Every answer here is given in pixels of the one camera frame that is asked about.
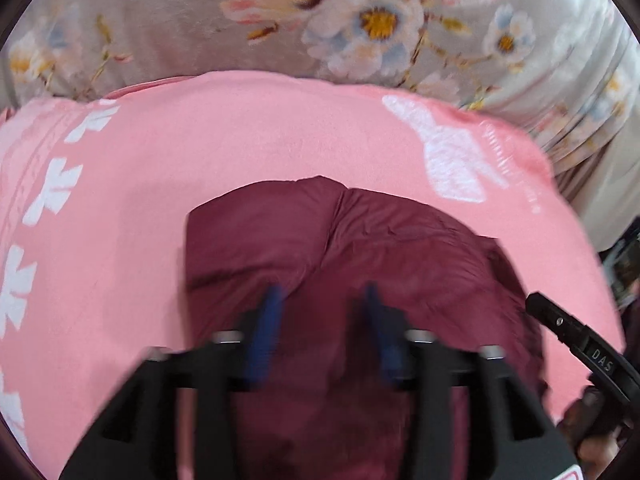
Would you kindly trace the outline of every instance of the pink bed sheet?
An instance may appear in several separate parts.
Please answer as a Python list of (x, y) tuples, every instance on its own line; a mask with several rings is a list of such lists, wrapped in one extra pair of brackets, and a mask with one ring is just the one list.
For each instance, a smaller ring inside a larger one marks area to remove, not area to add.
[[(57, 478), (147, 346), (181, 349), (187, 213), (251, 182), (322, 174), (497, 237), (541, 290), (622, 336), (580, 225), (523, 132), (433, 100), (248, 72), (36, 100), (0, 126), (0, 410)], [(555, 417), (587, 371), (545, 335)]]

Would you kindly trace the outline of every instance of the maroon jacket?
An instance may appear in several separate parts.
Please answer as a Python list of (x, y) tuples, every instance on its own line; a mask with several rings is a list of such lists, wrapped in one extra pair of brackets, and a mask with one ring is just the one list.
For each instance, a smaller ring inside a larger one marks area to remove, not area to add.
[[(197, 344), (231, 328), (268, 283), (287, 292), (269, 379), (236, 397), (251, 480), (397, 477), (411, 403), (381, 380), (358, 301), (369, 281), (450, 346), (502, 346), (540, 392), (540, 330), (509, 262), (428, 205), (322, 177), (252, 184), (191, 212), (186, 281)], [(454, 402), (461, 478), (466, 413)]]

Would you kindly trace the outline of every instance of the folded maroon garment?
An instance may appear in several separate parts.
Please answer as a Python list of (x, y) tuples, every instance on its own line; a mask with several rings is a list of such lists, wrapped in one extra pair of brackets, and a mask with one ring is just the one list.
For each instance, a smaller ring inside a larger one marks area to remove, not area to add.
[[(229, 329), (269, 283), (286, 290), (259, 392), (238, 394), (251, 480), (395, 479), (412, 404), (383, 383), (361, 298), (383, 301), (455, 348), (500, 345), (541, 392), (542, 338), (498, 244), (428, 205), (327, 178), (252, 184), (191, 212), (186, 281), (197, 344)], [(454, 474), (465, 473), (465, 397), (452, 396)]]

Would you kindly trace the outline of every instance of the floral blanket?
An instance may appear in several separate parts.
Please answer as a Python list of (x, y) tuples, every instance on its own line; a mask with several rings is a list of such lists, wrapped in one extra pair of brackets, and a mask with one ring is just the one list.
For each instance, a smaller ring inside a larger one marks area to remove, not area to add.
[(35, 0), (2, 56), (16, 105), (212, 70), (404, 88), (530, 131), (564, 176), (640, 85), (611, 0)]

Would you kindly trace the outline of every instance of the pink fabric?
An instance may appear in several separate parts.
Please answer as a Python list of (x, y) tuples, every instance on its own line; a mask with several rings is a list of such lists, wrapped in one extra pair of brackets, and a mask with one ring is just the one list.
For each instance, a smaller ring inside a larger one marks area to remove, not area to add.
[[(541, 290), (615, 347), (596, 257), (523, 132), (431, 100), (265, 73), (210, 73), (0, 127), (0, 409), (56, 478), (146, 346), (184, 348), (184, 224), (245, 184), (323, 174), (429, 203), (496, 237)], [(549, 409), (586, 370), (546, 334)]]

